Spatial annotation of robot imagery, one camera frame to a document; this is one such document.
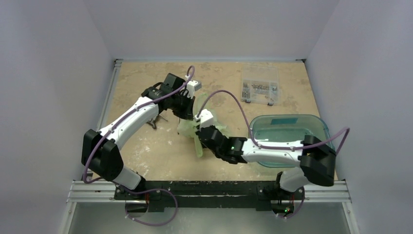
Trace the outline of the light green plastic bag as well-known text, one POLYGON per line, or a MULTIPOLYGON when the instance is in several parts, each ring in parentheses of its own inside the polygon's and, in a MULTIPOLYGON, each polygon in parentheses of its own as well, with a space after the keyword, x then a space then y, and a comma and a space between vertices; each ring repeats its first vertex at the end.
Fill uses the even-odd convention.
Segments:
MULTIPOLYGON (((195 99, 194 105, 193 105, 193 114, 194 116, 198 114, 198 112, 201 109, 202 104, 205 102, 206 98, 208 97, 207 93, 201 93, 198 95, 195 99)), ((223 135, 228 137, 230 135, 230 130, 227 127, 227 125, 221 123, 218 120, 218 116, 216 114, 216 111, 212 109, 211 105, 209 103, 206 104, 205 106, 206 109, 208 109, 212 114, 213 114, 213 123, 215 127, 220 130, 223 135)), ((194 139, 194 144, 195 144, 195 152, 196 156, 198 158, 201 158, 204 154, 204 149, 203 146, 199 140, 199 138, 196 135, 197 131, 197 126, 199 126, 199 123, 196 122, 195 120, 183 120, 183 119, 178 119, 178 126, 177 126, 177 133, 179 135, 193 138, 194 139)))

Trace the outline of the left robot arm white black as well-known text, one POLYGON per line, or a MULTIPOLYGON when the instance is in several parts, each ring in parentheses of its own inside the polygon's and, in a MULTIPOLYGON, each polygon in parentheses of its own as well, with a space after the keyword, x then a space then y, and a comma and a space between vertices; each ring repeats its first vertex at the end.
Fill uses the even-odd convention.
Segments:
POLYGON ((83 137, 81 163, 100 178, 122 185, 132 199, 145 194, 146 180, 128 168, 121 149, 142 126, 163 111, 172 110, 180 119, 193 119, 194 93, 202 87, 190 76, 167 74, 163 82, 145 89, 125 113, 100 130, 89 129, 83 137))

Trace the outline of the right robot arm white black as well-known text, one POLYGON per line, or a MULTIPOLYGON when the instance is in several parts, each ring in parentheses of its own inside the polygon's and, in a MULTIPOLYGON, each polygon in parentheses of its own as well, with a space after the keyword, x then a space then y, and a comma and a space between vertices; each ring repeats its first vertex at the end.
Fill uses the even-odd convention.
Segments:
POLYGON ((253 138, 226 137, 215 126, 196 132, 201 144, 230 164, 275 162, 293 166, 277 176, 274 194, 286 198, 309 183, 331 187, 337 153, 317 137, 305 135, 292 142, 256 142, 253 138))

